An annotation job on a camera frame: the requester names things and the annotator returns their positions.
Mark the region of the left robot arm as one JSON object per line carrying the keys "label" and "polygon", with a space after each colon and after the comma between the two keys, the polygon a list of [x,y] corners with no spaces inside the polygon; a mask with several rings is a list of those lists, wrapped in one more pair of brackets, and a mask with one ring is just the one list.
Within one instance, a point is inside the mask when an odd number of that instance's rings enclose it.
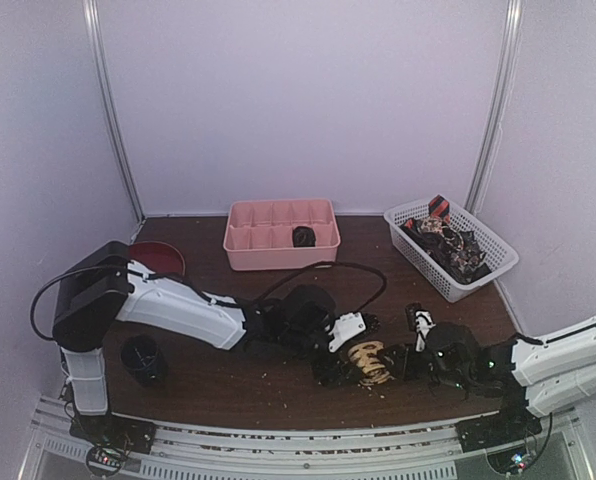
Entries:
{"label": "left robot arm", "polygon": [[58,289],[52,331],[32,329],[59,347],[73,402],[71,434],[104,447],[148,450],[155,430],[151,422],[111,410],[103,343],[114,322],[156,327],[225,351],[262,341],[325,357],[367,330],[360,312],[337,314],[332,297],[315,285],[299,285],[283,299],[219,296],[151,270],[131,259],[128,245],[118,241],[43,285],[32,299],[31,318],[52,287]]}

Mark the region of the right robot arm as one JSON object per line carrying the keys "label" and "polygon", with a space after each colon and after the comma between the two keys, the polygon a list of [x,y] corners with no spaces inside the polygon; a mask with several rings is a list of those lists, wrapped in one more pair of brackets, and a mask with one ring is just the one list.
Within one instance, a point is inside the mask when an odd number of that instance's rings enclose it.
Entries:
{"label": "right robot arm", "polygon": [[408,305],[406,315],[415,342],[377,353],[393,377],[428,376],[434,386],[501,402],[492,415],[456,424],[464,451],[539,433],[541,419],[596,395],[596,315],[542,337],[515,333],[491,345],[465,325],[434,322],[419,303]]}

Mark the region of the leopard print tie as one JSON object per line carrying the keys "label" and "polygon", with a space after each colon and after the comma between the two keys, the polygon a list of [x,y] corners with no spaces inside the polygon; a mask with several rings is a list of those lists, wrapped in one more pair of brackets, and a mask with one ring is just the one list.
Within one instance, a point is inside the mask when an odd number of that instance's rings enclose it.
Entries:
{"label": "leopard print tie", "polygon": [[373,387],[394,379],[378,357],[383,349],[383,342],[372,340],[356,344],[348,350],[348,359],[362,374],[358,381],[361,387]]}

